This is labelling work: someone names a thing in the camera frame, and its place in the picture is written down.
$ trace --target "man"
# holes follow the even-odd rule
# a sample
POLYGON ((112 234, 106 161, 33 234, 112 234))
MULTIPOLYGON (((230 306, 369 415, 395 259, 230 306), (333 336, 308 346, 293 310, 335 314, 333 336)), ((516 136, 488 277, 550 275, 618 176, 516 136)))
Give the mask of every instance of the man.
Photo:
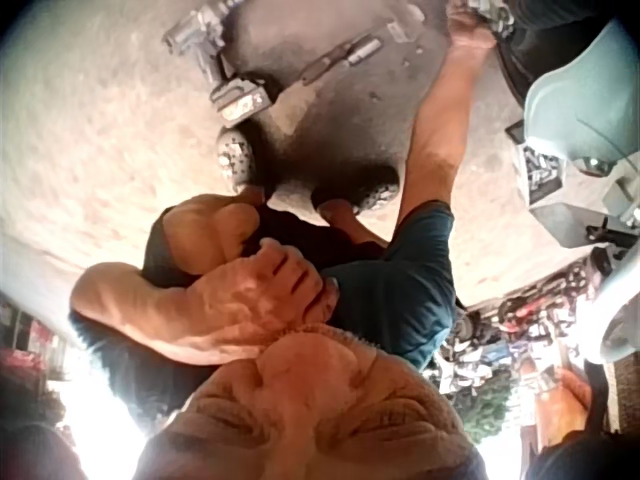
POLYGON ((252 317, 249 333, 257 324, 273 338, 204 382, 150 440, 136 478, 484 478, 460 420, 419 372, 452 323, 448 205, 472 87, 494 45, 472 16, 449 18, 453 42, 417 113, 395 235, 381 259, 321 272, 337 280, 337 303, 331 282, 269 240, 192 287, 158 293, 165 312, 194 319, 179 327, 176 358, 216 350, 206 322, 221 317, 252 317))

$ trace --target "light blue plastic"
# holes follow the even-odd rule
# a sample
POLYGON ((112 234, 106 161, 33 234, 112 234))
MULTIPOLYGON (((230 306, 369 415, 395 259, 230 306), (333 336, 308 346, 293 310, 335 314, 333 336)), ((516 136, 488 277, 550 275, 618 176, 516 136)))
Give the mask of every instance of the light blue plastic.
POLYGON ((582 55, 531 86, 524 112, 527 144, 566 160, 615 162, 637 152, 639 85, 637 47, 613 20, 582 55))

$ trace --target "person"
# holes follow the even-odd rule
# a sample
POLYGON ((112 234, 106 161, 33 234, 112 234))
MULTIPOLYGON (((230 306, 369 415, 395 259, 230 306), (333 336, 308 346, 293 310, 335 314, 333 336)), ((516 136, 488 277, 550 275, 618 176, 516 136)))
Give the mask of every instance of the person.
POLYGON ((417 112, 398 223, 381 258, 317 272, 289 247, 262 240, 257 253, 186 289, 156 292, 175 295, 154 308, 180 313, 191 346, 207 345, 207 322, 229 312, 275 331, 204 380, 149 440, 135 478, 485 478, 459 418, 420 374, 452 324, 449 204, 473 85, 495 44, 456 5, 449 29, 452 45, 417 112), (326 323, 305 321, 318 309, 326 323))

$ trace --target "concrete ground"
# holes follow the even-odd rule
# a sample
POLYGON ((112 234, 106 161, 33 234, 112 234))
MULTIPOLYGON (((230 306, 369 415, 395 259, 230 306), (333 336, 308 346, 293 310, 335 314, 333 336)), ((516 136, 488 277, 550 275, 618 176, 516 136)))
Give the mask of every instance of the concrete ground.
MULTIPOLYGON (((230 29, 241 70, 293 82, 311 60, 384 17, 383 0, 249 0, 230 29)), ((23 18, 1 52, 2 269, 0 288, 52 326, 83 268, 139 264, 162 209, 228 192, 216 167, 221 127, 194 63, 160 37, 201 0, 52 0, 23 18)), ((444 0, 416 0, 427 28, 313 89, 283 95, 260 118, 285 185, 272 200, 320 222, 307 186, 349 162, 403 171, 411 119, 447 45, 444 0)), ((467 158, 456 184, 451 240, 459 296, 468 305, 548 274, 581 251, 563 250, 520 200, 513 147, 521 118, 495 59, 476 92, 467 158)), ((605 181, 569 174, 562 195, 599 207, 605 181)), ((396 200, 363 222, 389 238, 396 200)))

